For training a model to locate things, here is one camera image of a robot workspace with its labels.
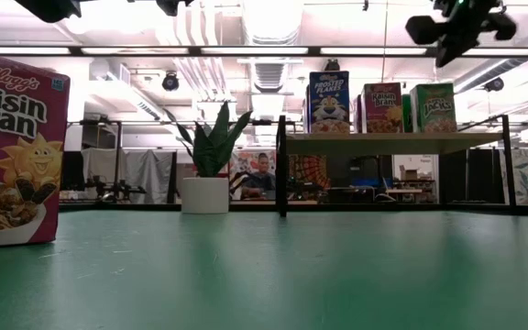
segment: green leaf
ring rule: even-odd
[[[193,140],[191,139],[191,135],[189,134],[187,129],[179,123],[176,124],[176,127],[179,129],[179,133],[181,133],[182,138],[184,138],[184,140],[192,146]]]
[[[213,129],[209,126],[209,124],[204,123],[203,130],[205,131],[205,134],[209,137],[209,139],[211,139],[211,132],[213,132]]]
[[[226,140],[227,130],[229,129],[228,125],[229,106],[227,105],[227,101],[225,101],[224,104],[221,105],[221,110],[219,110],[219,114],[217,115],[213,132],[211,132],[211,135],[209,136],[213,141],[214,146],[219,146]]]
[[[201,177],[214,177],[221,168],[217,168],[217,154],[213,142],[205,134],[204,129],[195,122],[194,153],[192,161],[197,166]]]
[[[252,115],[252,112],[246,112],[237,120],[237,124],[232,128],[227,135],[224,143],[217,146],[217,160],[219,162],[227,163],[231,158],[231,152],[234,150],[237,138],[242,134],[242,131],[249,123],[249,117]]]
[[[183,146],[184,146],[185,148],[187,148],[187,153],[189,154],[189,156],[191,156],[191,159],[192,159],[192,158],[193,158],[193,153],[191,152],[191,150],[189,149],[189,147],[187,147],[187,144],[184,143],[184,142],[182,142],[182,141],[181,141],[181,143],[183,144]]]
[[[168,111],[166,109],[162,109],[162,110],[164,110],[164,112],[166,113],[166,116],[169,118],[169,120],[171,122],[175,122],[176,123],[176,117],[170,111]]]

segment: raisin bran cereal box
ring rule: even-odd
[[[367,133],[403,132],[400,83],[367,83],[363,98]]]
[[[418,84],[411,91],[415,131],[424,133],[456,132],[454,84]]]
[[[349,133],[349,72],[309,74],[309,131]]]
[[[0,246],[56,236],[69,86],[0,58]]]

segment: wooden shelf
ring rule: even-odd
[[[502,139],[502,133],[288,134],[288,154],[436,155]]]

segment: white curtain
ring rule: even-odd
[[[114,149],[88,148],[82,153],[82,175],[86,179],[92,179],[99,175],[102,182],[113,182],[116,175],[116,151]],[[126,177],[126,153],[121,151],[119,156],[119,177]]]
[[[126,182],[146,190],[133,193],[133,204],[165,204],[171,180],[172,152],[129,150],[126,153]]]
[[[172,152],[162,150],[122,150],[118,180],[132,187],[142,187],[145,194],[132,193],[133,204],[165,204],[171,179]],[[99,175],[102,182],[113,182],[116,173],[116,151],[88,148],[82,151],[85,178]]]

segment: wall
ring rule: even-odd
[[[89,65],[93,59],[89,58],[21,58],[10,59],[27,65],[44,69],[53,69],[56,72],[71,77],[71,93],[69,96],[68,121],[83,119],[84,103],[87,97],[87,83],[89,82]],[[83,128],[71,126],[67,129],[64,149],[67,151],[81,150]]]

